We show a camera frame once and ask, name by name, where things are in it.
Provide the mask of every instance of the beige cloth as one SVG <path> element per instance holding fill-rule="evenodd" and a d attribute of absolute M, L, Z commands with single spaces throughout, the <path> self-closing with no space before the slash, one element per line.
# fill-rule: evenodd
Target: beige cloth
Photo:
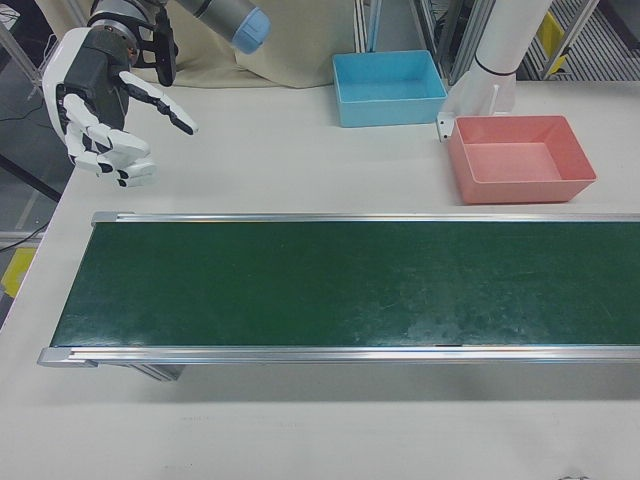
<path fill-rule="evenodd" d="M 81 26 L 66 0 L 36 0 L 54 33 Z M 331 58 L 353 51 L 353 0 L 253 0 L 271 20 L 271 33 L 252 55 L 232 49 L 177 2 L 167 5 L 180 52 L 176 85 L 304 88 L 331 83 Z M 88 18 L 91 0 L 75 2 Z M 155 81 L 150 70 L 136 71 Z"/>

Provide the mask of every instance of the conveyor leg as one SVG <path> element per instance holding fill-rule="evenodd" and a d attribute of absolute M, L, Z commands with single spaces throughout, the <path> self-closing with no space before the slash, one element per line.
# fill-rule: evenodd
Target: conveyor leg
<path fill-rule="evenodd" d="M 184 370 L 184 365 L 132 364 L 128 366 L 160 382 L 174 382 L 180 378 L 180 374 Z"/>

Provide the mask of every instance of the plastic tray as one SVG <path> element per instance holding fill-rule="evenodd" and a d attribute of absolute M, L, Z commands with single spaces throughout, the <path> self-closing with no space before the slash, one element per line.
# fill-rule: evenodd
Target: plastic tray
<path fill-rule="evenodd" d="M 466 203 L 567 202 L 596 180 L 562 116 L 458 117 L 449 155 Z"/>
<path fill-rule="evenodd" d="M 343 127 L 433 123 L 447 94 L 426 50 L 333 57 Z"/>

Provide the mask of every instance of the green conveyor belt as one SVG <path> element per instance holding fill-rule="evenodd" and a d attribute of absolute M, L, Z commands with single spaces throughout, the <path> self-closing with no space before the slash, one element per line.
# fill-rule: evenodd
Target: green conveyor belt
<path fill-rule="evenodd" d="M 640 224 L 98 223 L 51 346 L 639 345 Z"/>

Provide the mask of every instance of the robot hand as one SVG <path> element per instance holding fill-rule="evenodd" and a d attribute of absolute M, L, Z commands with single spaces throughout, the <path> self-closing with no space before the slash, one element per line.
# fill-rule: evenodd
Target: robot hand
<path fill-rule="evenodd" d="M 189 135 L 198 127 L 167 95 L 129 71 L 130 51 L 105 29 L 77 28 L 58 46 L 43 76 L 54 130 L 79 168 L 120 186 L 145 185 L 156 166 L 149 145 L 122 131 L 129 97 L 154 105 Z"/>

